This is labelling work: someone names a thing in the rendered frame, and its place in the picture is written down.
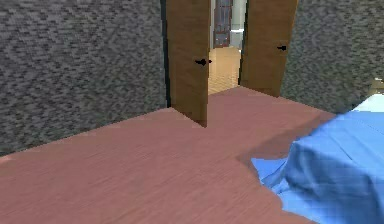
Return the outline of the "bed with blue cover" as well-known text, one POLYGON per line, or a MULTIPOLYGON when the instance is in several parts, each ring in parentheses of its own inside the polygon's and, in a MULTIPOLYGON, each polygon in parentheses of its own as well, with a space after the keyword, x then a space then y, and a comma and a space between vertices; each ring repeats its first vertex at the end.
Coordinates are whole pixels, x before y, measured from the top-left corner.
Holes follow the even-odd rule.
POLYGON ((287 212, 318 224, 384 224, 384 94, 293 141, 287 157, 251 162, 287 212))

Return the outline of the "brown wooden room door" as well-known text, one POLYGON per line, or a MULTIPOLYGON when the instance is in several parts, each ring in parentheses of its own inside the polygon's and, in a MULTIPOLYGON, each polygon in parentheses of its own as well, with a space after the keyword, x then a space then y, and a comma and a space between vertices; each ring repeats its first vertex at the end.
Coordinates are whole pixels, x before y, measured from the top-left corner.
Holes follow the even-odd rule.
POLYGON ((280 95, 298 0, 248 0, 240 85, 280 95), (286 46, 287 50, 277 49, 286 46))
POLYGON ((166 0, 171 106, 207 126, 210 0, 166 0))

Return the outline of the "dark glass paned door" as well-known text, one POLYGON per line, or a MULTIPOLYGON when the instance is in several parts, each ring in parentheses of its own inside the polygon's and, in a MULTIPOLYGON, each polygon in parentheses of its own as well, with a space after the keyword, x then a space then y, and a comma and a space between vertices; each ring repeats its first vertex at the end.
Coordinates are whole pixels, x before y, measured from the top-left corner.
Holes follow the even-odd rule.
POLYGON ((213 47, 230 45, 233 0, 216 0, 214 9, 213 47))

